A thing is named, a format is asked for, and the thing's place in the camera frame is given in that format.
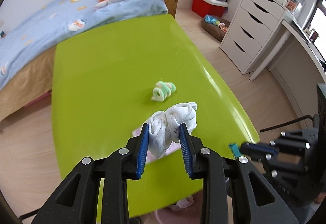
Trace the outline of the purple paper packet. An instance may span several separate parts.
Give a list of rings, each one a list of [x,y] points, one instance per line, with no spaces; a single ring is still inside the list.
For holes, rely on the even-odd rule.
[[[150,164],[158,159],[166,157],[179,149],[181,149],[180,144],[174,141],[172,141],[169,147],[166,148],[166,145],[162,145],[161,142],[153,140],[152,144],[149,145],[146,164]]]

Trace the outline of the pink trash bin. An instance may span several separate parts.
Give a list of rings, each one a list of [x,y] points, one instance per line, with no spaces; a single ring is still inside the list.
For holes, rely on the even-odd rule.
[[[202,191],[199,191],[173,205],[156,210],[155,218],[159,223],[200,223],[202,199]]]

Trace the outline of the green table cover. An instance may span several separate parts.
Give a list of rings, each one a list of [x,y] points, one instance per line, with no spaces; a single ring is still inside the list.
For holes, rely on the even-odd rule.
[[[151,100],[159,81],[176,86],[163,102]],[[51,99],[61,177],[84,157],[108,157],[153,113],[181,102],[197,104],[193,135],[223,157],[233,157],[230,143],[259,140],[240,102],[171,15],[114,22],[61,42]]]

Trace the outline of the white drawer cabinet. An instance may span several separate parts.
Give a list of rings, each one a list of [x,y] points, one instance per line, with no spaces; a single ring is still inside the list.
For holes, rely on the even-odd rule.
[[[285,13],[276,0],[241,0],[220,48],[242,74],[255,70]]]

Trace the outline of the white desk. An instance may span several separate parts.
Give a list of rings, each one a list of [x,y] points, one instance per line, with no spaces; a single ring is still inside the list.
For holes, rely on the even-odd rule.
[[[318,112],[317,84],[325,83],[324,58],[294,22],[283,20],[260,51],[249,80],[267,69],[279,82],[298,117]]]

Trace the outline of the teal binder clip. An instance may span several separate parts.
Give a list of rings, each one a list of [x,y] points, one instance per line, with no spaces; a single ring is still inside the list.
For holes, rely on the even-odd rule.
[[[233,156],[235,159],[242,156],[241,152],[239,151],[239,147],[236,143],[230,143],[228,146],[229,146],[231,152],[233,153]]]

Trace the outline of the red storage box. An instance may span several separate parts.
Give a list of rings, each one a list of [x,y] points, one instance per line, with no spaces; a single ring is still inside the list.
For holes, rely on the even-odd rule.
[[[192,0],[191,10],[200,17],[206,15],[222,17],[227,9],[227,2],[218,0]]]

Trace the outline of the green white striped sock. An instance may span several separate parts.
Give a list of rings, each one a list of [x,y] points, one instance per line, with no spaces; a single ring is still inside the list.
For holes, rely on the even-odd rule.
[[[159,81],[152,90],[152,101],[163,102],[176,91],[176,86],[171,82]]]

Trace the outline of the bed with blue blanket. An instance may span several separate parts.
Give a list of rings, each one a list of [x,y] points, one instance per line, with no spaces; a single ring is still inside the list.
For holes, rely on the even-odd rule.
[[[135,17],[176,13],[178,0],[55,0],[1,39],[1,119],[52,88],[55,47],[79,33]]]

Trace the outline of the brown pet bed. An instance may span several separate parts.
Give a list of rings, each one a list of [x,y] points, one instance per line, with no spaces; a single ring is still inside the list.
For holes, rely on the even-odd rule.
[[[206,15],[200,22],[201,27],[218,41],[222,41],[230,22],[218,16]]]

